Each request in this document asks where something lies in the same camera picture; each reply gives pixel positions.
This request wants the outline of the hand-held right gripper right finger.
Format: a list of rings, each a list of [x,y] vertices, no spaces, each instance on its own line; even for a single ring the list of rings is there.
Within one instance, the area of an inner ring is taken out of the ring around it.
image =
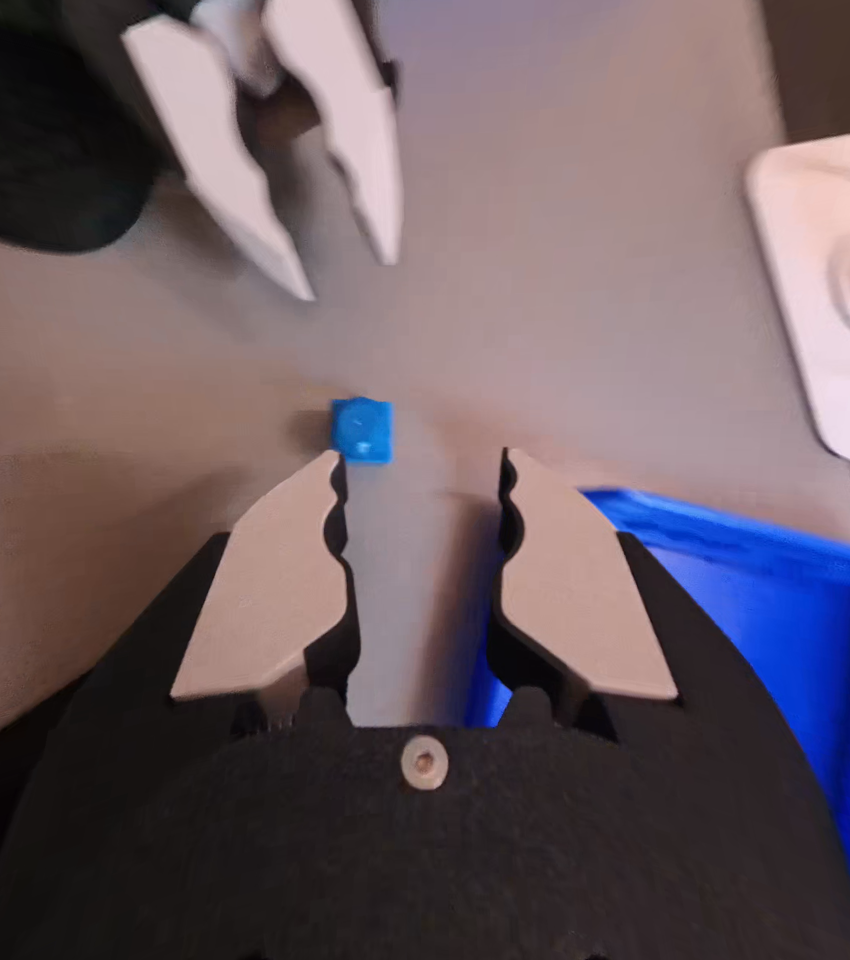
[[[602,697],[679,704],[619,532],[527,452],[502,451],[499,543],[486,640],[491,674],[540,691],[558,726],[610,731]]]

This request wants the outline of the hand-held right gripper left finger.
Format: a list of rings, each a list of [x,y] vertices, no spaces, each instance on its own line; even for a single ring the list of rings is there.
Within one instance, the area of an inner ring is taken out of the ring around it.
[[[347,699],[360,656],[346,463],[327,450],[236,522],[170,689],[174,702],[249,695],[271,726],[310,688]]]

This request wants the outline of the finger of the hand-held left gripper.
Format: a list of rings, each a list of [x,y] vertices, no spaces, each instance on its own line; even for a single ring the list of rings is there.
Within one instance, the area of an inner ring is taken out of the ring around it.
[[[405,219],[397,66],[383,52],[378,2],[273,1],[263,29],[316,108],[326,150],[379,261],[399,262]]]
[[[241,135],[237,87],[213,38],[171,16],[131,26],[122,43],[191,192],[235,246],[299,301],[314,301],[267,177]]]

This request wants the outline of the blue mega block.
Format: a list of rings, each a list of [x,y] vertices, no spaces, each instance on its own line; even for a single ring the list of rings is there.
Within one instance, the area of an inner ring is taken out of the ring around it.
[[[391,464],[393,435],[394,411],[390,402],[363,396],[331,402],[330,446],[348,463]]]

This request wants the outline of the blue plastic bin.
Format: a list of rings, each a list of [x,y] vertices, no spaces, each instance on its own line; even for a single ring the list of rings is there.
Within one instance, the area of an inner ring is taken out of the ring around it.
[[[747,660],[817,777],[850,868],[850,546],[632,489],[583,496]]]

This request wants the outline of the white document stand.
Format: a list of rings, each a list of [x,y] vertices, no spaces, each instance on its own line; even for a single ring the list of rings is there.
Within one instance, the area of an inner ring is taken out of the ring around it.
[[[745,191],[815,430],[850,461],[850,134],[759,153]]]

